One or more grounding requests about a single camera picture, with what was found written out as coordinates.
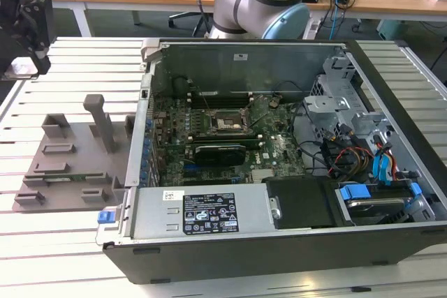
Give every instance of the blue latch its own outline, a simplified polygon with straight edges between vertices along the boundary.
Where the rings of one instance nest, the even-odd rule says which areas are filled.
[[[366,184],[348,184],[340,189],[343,200],[371,198]]]
[[[411,183],[410,184],[410,188],[414,193],[414,196],[416,197],[417,195],[422,195],[422,190],[420,189],[419,184],[417,183]]]
[[[98,223],[114,223],[115,211],[100,211],[98,213]]]

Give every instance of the sticker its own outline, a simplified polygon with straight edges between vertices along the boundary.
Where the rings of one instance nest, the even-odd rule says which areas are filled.
[[[163,191],[163,200],[182,200],[184,191]]]
[[[249,59],[248,54],[234,54],[233,61],[246,61]]]
[[[183,210],[186,235],[239,232],[234,193],[185,195]]]

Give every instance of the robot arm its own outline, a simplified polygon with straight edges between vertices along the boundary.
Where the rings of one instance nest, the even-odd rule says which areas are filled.
[[[210,38],[297,38],[306,28],[309,9],[302,0],[214,0]]]
[[[0,80],[25,80],[48,72],[46,55],[55,38],[52,18],[51,0],[0,0]],[[11,64],[16,59],[28,60],[28,71],[15,73]]]

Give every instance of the white label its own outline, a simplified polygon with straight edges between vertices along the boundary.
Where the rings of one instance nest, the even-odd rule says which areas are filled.
[[[184,191],[163,191],[163,200],[182,200]]]
[[[246,61],[249,59],[248,54],[234,54],[233,61]]]
[[[48,181],[48,182],[52,182],[52,183],[54,183],[54,182],[56,182],[56,181],[71,181],[71,179],[70,178],[67,178],[67,177],[61,177],[61,178],[45,178],[45,181]]]

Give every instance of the motherboard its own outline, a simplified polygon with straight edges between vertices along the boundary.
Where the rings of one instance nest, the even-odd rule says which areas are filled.
[[[156,97],[148,112],[159,186],[261,183],[305,173],[291,108],[272,95]]]

